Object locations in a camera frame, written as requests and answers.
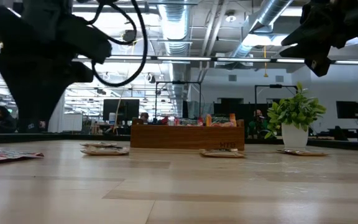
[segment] computer monitor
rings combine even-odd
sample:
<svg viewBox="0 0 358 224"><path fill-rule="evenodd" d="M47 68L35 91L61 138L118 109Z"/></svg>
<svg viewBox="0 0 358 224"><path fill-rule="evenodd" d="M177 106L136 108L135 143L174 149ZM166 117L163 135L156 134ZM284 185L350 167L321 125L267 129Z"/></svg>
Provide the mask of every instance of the computer monitor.
<svg viewBox="0 0 358 224"><path fill-rule="evenodd" d="M339 119L358 119L358 102L337 101L336 113Z"/></svg>
<svg viewBox="0 0 358 224"><path fill-rule="evenodd" d="M119 100L103 101L103 120L109 120L109 113L116 113ZM118 108L118 121L132 121L139 117L139 100L121 100Z"/></svg>

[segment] ductwork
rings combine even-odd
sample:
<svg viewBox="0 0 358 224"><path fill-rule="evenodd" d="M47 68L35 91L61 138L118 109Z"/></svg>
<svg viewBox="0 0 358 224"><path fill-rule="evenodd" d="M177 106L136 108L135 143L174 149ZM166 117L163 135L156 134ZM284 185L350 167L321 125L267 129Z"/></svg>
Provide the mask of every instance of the ductwork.
<svg viewBox="0 0 358 224"><path fill-rule="evenodd" d="M158 5L158 11L162 18L162 32L164 39L183 40L187 38L190 19L190 8L187 5L169 4ZM184 43L165 43L167 54L170 56L187 56L189 45ZM182 63L173 63L170 66L171 81L188 81L190 76L190 65ZM172 85L172 94L174 103L177 106L178 115L182 112L183 99L182 85Z"/></svg>
<svg viewBox="0 0 358 224"><path fill-rule="evenodd" d="M262 27L272 27L273 23L277 20L285 8L291 4L292 1L293 0L264 0L260 6L260 10L255 14L247 17L246 21L244 22L245 25L243 33L247 36L249 32L257 32L257 29ZM233 51L230 57L246 57L251 51L252 47L253 46L251 45L247 45L246 41L242 41L242 43L235 51Z"/></svg>

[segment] white flower pot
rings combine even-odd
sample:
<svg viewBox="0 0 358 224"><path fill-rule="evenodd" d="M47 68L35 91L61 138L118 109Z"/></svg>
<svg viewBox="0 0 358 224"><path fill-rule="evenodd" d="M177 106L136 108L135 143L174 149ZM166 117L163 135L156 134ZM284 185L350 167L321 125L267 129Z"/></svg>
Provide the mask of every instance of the white flower pot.
<svg viewBox="0 0 358 224"><path fill-rule="evenodd" d="M282 134L285 149L305 150L308 143L309 130L298 129L293 124L282 124Z"/></svg>

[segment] wooden box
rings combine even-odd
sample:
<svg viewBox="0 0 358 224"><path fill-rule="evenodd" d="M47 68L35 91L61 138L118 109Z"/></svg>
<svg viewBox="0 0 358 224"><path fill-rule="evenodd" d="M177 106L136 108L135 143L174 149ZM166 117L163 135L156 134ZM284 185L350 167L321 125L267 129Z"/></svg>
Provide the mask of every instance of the wooden box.
<svg viewBox="0 0 358 224"><path fill-rule="evenodd" d="M244 150L244 127L133 125L131 147Z"/></svg>

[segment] potted plant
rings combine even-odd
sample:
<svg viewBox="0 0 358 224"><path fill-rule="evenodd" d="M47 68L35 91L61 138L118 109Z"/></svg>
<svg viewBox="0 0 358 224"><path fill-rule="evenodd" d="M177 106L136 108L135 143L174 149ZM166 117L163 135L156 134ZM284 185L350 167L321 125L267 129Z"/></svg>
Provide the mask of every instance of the potted plant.
<svg viewBox="0 0 358 224"><path fill-rule="evenodd" d="M297 93L293 98L274 102L268 109L270 132L265 138L273 136L280 128L285 149L305 149L308 142L309 125L326 112L326 108L318 103L317 98L307 98L307 89L298 82Z"/></svg>

